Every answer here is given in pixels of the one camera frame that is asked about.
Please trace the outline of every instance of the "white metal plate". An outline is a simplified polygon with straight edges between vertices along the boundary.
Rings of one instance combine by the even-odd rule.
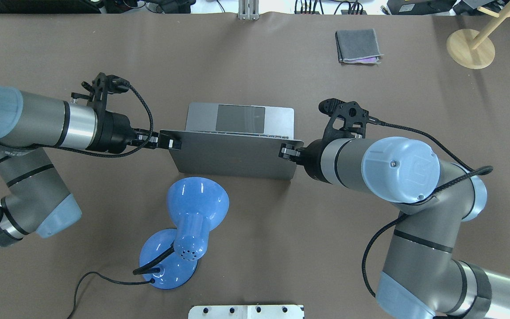
[[[188,319],[304,319],[304,305],[195,306]]]

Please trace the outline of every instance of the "gray cloth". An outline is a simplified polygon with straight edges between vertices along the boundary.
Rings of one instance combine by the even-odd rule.
[[[379,43],[374,29],[336,31],[338,60],[345,63],[379,63]]]

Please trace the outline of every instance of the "brown table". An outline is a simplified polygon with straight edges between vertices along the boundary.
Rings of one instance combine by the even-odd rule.
[[[0,16],[0,85],[68,99],[98,72],[116,74],[149,103],[156,129],[184,129],[191,101],[295,109],[295,136],[310,143],[328,118],[328,97],[358,101],[384,121],[429,131],[468,165],[493,165],[489,200],[462,227],[454,256],[510,275],[510,19],[491,35],[490,67],[469,70],[446,52],[449,34],[487,17],[288,16],[241,22],[234,14]],[[340,65],[334,32],[375,28],[382,63]],[[109,108],[147,127],[132,95]],[[420,136],[370,127],[368,137]],[[48,150],[82,220],[54,237],[27,236],[0,249],[0,318],[66,317],[79,277],[131,274],[154,232],[172,227],[166,190],[178,173],[167,151],[100,159]],[[437,151],[441,158],[447,158]],[[306,318],[390,318],[367,293],[366,243],[397,210],[374,197],[310,179],[208,176],[228,191],[228,216],[192,279],[173,291],[91,279],[77,318],[186,319],[192,305],[300,303]],[[0,179],[0,198],[8,190]],[[374,289],[390,236],[368,260]]]

